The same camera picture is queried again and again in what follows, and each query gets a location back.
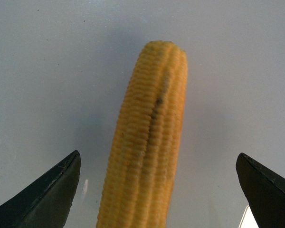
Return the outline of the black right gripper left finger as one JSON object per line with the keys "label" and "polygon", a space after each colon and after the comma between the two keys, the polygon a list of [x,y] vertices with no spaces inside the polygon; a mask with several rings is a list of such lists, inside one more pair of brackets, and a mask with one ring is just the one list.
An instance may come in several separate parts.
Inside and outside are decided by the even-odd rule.
{"label": "black right gripper left finger", "polygon": [[73,151],[0,205],[0,228],[62,228],[79,183],[81,157]]}

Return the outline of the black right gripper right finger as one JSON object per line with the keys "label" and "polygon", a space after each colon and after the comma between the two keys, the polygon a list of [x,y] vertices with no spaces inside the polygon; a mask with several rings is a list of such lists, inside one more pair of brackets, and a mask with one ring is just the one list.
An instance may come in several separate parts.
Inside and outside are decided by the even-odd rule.
{"label": "black right gripper right finger", "polygon": [[285,178],[250,156],[236,161],[239,184],[260,228],[285,228]]}

